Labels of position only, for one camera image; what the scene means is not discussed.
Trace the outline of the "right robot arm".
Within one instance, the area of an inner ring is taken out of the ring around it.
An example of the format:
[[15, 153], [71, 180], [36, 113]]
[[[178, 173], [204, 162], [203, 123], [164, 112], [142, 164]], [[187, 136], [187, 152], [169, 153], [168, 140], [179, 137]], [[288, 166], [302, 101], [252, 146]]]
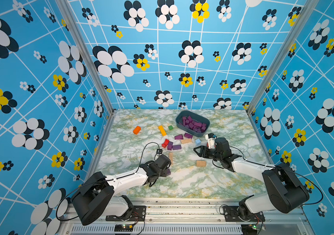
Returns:
[[244, 221], [263, 211], [289, 213], [310, 199], [308, 190], [287, 164], [265, 165], [248, 161], [242, 155], [234, 154], [225, 138], [209, 138], [207, 146], [195, 147], [193, 151], [201, 158], [220, 162], [223, 169], [264, 183], [266, 193], [239, 202], [238, 216]]

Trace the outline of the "purple tall triangle brick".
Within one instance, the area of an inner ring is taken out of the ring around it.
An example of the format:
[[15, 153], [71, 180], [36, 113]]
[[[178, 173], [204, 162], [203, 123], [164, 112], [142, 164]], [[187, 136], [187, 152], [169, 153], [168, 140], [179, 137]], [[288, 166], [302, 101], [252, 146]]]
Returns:
[[174, 139], [175, 140], [183, 140], [184, 136], [182, 134], [180, 134], [180, 135], [175, 136]]

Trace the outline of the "yellow long brick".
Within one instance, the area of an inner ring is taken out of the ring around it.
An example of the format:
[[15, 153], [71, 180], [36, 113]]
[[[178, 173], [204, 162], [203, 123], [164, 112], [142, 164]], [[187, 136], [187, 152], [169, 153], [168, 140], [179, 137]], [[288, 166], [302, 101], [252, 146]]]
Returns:
[[167, 133], [166, 133], [166, 131], [165, 131], [165, 129], [164, 129], [164, 127], [162, 125], [158, 126], [158, 129], [160, 130], [162, 136], [166, 136], [167, 135]]

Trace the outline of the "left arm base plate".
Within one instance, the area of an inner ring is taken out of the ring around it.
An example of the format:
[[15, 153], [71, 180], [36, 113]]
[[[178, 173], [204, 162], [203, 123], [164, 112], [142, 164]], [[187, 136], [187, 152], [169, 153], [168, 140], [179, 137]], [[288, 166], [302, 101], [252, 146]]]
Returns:
[[140, 222], [145, 221], [146, 206], [132, 206], [122, 216], [108, 215], [106, 221]]

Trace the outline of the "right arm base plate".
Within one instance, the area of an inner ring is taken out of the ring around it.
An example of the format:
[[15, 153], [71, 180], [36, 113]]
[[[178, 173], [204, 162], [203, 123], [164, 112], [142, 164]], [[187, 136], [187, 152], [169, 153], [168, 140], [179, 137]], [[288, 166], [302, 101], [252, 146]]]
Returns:
[[226, 222], [265, 222], [263, 212], [254, 214], [239, 206], [221, 205], [219, 213], [224, 216]]

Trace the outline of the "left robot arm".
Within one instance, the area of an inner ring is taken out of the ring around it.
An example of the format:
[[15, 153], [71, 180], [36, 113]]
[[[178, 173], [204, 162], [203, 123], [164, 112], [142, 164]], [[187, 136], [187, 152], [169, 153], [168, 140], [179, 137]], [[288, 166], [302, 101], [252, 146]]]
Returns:
[[136, 216], [133, 203], [120, 193], [146, 184], [153, 186], [158, 178], [167, 176], [170, 165], [171, 160], [162, 154], [155, 161], [122, 174], [94, 173], [71, 198], [82, 225], [92, 224], [101, 216], [114, 216], [122, 221]]

